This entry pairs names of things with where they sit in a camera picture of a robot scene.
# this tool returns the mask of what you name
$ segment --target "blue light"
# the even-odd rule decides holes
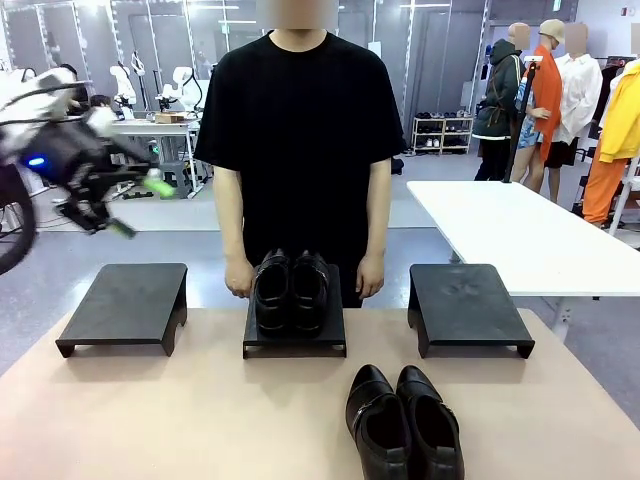
[[[44,163],[44,158],[36,157],[29,160],[30,167],[37,167],[38,165],[42,165]]]

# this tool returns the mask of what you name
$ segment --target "empty black stand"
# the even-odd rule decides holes
[[[158,344],[167,356],[187,321],[187,266],[104,266],[56,340],[63,357],[77,345]]]
[[[535,345],[493,265],[413,265],[409,326],[424,358],[431,345],[515,346],[529,358]]]
[[[242,342],[242,357],[346,357],[347,341],[344,333],[342,295],[338,267],[329,265],[329,296],[324,327],[317,337],[310,338],[289,329],[265,335],[258,328],[255,299],[252,296],[247,312],[247,326]]]

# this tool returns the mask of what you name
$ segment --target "leather loafer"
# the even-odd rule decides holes
[[[264,333],[282,330],[287,321],[289,258],[281,249],[270,251],[258,267],[254,283],[256,322]]]
[[[318,253],[305,251],[296,260],[291,273],[291,294],[294,326],[305,333],[320,333],[327,310],[329,268]]]
[[[409,425],[400,399],[373,365],[362,367],[353,381],[346,420],[365,480],[409,479]]]
[[[413,438],[411,478],[463,480],[458,421],[426,375],[412,365],[405,367],[398,378],[396,394]]]

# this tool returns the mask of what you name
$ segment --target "person's right hand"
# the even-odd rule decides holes
[[[227,260],[224,281],[234,297],[249,298],[256,272],[246,257]]]
[[[531,116],[534,118],[543,118],[547,120],[551,117],[551,112],[546,108],[534,108],[531,110]]]

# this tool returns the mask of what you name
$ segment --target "yellow jacket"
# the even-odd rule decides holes
[[[622,74],[604,121],[600,161],[632,158],[640,150],[640,63]]]

